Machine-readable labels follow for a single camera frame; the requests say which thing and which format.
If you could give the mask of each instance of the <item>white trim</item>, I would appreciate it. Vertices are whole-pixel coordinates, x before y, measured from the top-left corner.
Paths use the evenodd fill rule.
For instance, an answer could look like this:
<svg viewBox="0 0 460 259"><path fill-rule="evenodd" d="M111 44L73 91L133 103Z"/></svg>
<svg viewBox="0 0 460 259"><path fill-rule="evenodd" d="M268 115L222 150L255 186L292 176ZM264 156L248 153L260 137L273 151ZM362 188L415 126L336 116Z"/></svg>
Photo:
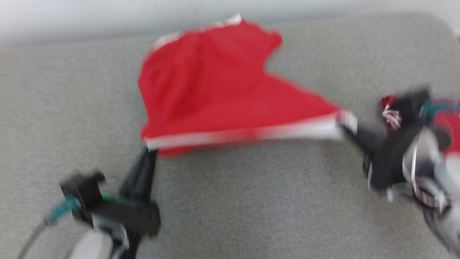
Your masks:
<svg viewBox="0 0 460 259"><path fill-rule="evenodd" d="M237 25L237 24L240 24L242 20L243 20L243 18L241 18L241 15L236 14L233 17L231 17L231 18L229 18L229 19L227 19L227 20L225 20L223 22L214 22L210 26L207 26L207 27L201 29L200 31L205 31L205 30L208 30L208 29L219 28L219 27L225 27L225 26L229 26L229 25ZM173 33L173 34L168 34L168 35L161 36L157 41L155 41L155 43L153 43L152 51L156 51L159 48L161 48L162 46L164 46L164 45L166 45L168 43L171 43L173 41L178 40L183 35L184 35L184 32L176 32L176 33Z"/></svg>
<svg viewBox="0 0 460 259"><path fill-rule="evenodd" d="M279 139L330 139L343 140L342 129L337 125L337 113L307 119L282 126L263 127L255 130L253 139L248 139L246 129L217 132L197 132L144 138L149 150L199 146L236 141L279 140Z"/></svg>

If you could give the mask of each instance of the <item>red and white fabric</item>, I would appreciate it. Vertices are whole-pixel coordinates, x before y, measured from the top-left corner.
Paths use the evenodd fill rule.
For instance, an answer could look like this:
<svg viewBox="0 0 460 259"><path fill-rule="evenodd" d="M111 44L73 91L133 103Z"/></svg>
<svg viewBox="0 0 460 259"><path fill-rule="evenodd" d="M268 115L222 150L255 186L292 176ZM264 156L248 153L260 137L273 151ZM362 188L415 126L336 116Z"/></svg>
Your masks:
<svg viewBox="0 0 460 259"><path fill-rule="evenodd" d="M240 16L159 39L138 82L149 149L180 154L231 142L341 139L340 107L264 71L281 43L278 32Z"/></svg>

